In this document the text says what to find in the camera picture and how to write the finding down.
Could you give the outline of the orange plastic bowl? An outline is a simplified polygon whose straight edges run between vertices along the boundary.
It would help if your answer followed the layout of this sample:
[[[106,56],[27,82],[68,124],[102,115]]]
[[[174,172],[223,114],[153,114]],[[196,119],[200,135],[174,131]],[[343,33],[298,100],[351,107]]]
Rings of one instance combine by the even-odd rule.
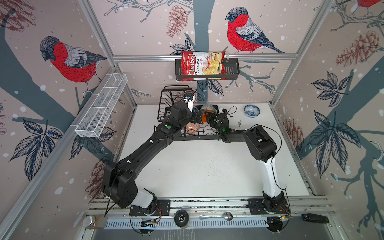
[[[212,117],[214,114],[214,112],[209,110],[204,111],[202,115],[202,122],[207,123],[209,121],[209,118]]]

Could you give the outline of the blue floral white bowl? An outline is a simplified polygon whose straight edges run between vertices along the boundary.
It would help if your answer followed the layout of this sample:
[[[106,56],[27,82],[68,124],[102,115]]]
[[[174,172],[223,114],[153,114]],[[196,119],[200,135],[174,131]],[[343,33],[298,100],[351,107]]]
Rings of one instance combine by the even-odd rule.
[[[250,118],[255,118],[260,115],[260,109],[255,105],[246,105],[244,107],[245,114]]]

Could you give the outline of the black wire dish rack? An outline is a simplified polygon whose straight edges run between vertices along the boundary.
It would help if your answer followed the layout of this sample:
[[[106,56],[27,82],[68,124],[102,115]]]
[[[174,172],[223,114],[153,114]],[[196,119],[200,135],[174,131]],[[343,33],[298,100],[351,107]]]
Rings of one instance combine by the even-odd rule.
[[[190,95],[198,98],[198,91],[188,85],[165,86],[160,95],[157,120],[162,122],[171,113],[171,106],[175,102],[181,102]],[[195,102],[192,111],[192,122],[189,122],[182,130],[179,141],[187,140],[219,140],[217,131],[206,122],[208,114],[202,110],[204,104]]]

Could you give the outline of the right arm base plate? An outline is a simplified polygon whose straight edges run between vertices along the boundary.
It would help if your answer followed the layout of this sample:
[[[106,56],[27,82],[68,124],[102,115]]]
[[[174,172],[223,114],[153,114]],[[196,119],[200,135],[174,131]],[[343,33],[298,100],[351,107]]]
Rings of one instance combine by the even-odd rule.
[[[289,215],[291,213],[286,199],[278,201],[276,206],[267,208],[263,198],[251,198],[247,202],[246,207],[250,210],[251,215]]]

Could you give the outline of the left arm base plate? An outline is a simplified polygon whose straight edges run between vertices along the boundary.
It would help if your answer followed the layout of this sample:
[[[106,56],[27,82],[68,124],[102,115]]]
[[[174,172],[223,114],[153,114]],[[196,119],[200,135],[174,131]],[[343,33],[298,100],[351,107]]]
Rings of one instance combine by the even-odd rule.
[[[153,201],[147,208],[133,205],[130,208],[131,217],[160,217],[170,214],[171,200]]]

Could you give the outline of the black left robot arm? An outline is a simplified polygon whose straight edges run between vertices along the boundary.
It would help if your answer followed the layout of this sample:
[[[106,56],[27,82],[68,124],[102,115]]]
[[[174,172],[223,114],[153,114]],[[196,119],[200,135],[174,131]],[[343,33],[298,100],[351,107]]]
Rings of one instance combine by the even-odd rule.
[[[194,102],[176,102],[171,113],[160,123],[153,134],[137,150],[119,162],[105,166],[102,192],[120,208],[133,204],[139,196],[135,183],[143,168],[163,149],[181,135],[182,129],[192,120]]]

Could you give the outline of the red orange patterned bowl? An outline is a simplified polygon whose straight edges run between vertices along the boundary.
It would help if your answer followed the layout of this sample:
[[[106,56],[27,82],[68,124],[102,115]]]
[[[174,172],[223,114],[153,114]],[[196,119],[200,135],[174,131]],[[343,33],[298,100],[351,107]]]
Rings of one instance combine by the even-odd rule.
[[[186,132],[188,134],[196,134],[200,130],[200,124],[198,123],[188,123],[186,125]]]

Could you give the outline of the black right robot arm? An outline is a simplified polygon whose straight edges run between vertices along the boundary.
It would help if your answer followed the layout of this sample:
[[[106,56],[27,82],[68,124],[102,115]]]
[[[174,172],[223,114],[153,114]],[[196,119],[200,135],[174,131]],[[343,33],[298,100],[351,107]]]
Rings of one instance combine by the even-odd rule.
[[[291,208],[284,191],[286,188],[279,186],[275,174],[276,164],[274,158],[277,155],[277,145],[263,126],[254,125],[246,130],[233,130],[230,128],[227,112],[205,112],[207,123],[225,143],[246,143],[250,154],[260,163],[260,171],[263,179],[264,210],[274,214],[279,210],[290,214]]]

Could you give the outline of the green patterned bowl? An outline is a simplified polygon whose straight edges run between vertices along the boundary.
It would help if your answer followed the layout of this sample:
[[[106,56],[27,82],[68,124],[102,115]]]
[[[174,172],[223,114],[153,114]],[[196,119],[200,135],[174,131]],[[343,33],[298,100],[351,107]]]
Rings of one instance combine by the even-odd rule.
[[[213,112],[213,113],[215,113],[217,110],[216,110],[216,108],[213,106],[213,105],[210,105],[210,104],[205,104],[205,105],[203,105],[201,108],[200,108],[200,110],[202,110],[203,112],[204,111],[211,111],[211,112]]]

